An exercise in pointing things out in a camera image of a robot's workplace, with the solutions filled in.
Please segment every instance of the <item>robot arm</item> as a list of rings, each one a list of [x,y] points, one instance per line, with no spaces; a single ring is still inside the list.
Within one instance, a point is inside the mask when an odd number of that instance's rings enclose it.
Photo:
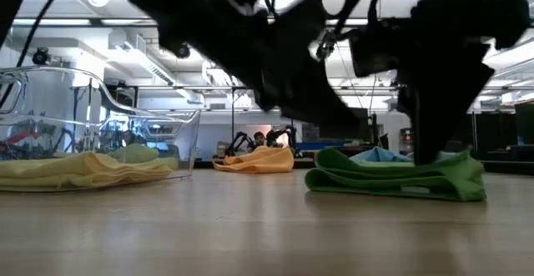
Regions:
[[[328,84],[325,59],[336,42],[349,39],[356,77],[397,71],[399,108],[416,133],[417,164],[434,160],[494,73],[481,63],[489,48],[481,37],[509,48],[530,25],[526,0],[420,0],[409,18],[382,20],[378,0],[371,0],[368,25],[347,33],[345,21],[360,0],[346,0],[335,16],[320,0],[301,0],[273,13],[273,23],[266,11],[242,13],[257,0],[129,1],[158,22],[162,47],[176,53],[188,43],[253,89],[262,109],[278,106],[287,118],[338,132],[354,132],[359,121]],[[338,23],[323,35],[317,61],[308,46],[332,17]],[[201,30],[205,25],[209,31]],[[459,80],[466,84],[455,86],[454,97],[434,89],[436,81]]]
[[[276,139],[284,134],[287,134],[290,148],[296,148],[296,132],[296,128],[289,125],[280,130],[270,130],[266,136],[267,147],[274,147],[276,145]]]
[[[247,133],[238,132],[235,134],[235,138],[232,140],[232,143],[230,143],[230,145],[224,150],[224,156],[235,156],[235,153],[239,150],[244,142],[247,142],[248,148],[255,147],[254,141],[247,135]]]

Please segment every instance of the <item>green towel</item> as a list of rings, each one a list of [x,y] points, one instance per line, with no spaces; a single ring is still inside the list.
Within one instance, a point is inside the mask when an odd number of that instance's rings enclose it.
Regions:
[[[469,151],[437,163],[354,163],[328,148],[315,156],[317,168],[305,177],[314,192],[366,193],[383,196],[434,198],[451,201],[486,199],[482,164]]]

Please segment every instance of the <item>person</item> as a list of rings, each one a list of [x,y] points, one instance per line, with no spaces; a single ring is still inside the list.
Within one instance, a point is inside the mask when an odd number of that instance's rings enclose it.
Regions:
[[[265,145],[265,135],[262,132],[254,133],[254,144],[256,147]]]

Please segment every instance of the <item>table surface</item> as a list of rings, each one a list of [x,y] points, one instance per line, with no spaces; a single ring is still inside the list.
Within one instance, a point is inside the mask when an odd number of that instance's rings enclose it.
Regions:
[[[487,203],[310,193],[305,171],[195,171],[81,193],[0,194],[0,275],[533,275],[534,178]]]

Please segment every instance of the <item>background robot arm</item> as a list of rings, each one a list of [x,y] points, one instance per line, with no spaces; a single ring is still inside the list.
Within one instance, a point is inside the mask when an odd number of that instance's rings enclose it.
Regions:
[[[265,137],[267,147],[274,147],[276,143],[276,139],[278,139],[280,136],[287,134],[288,137],[288,144],[290,148],[296,148],[297,146],[297,139],[296,139],[296,133],[297,129],[295,127],[291,126],[285,126],[285,128],[282,128],[280,130],[270,130],[267,132],[267,136]]]
[[[244,142],[247,143],[247,148],[255,148],[254,141],[249,137],[249,135],[247,135],[247,133],[238,132],[235,134],[235,138],[232,140],[232,143],[230,143],[230,145],[224,150],[224,156],[235,156],[235,153],[239,150]]]

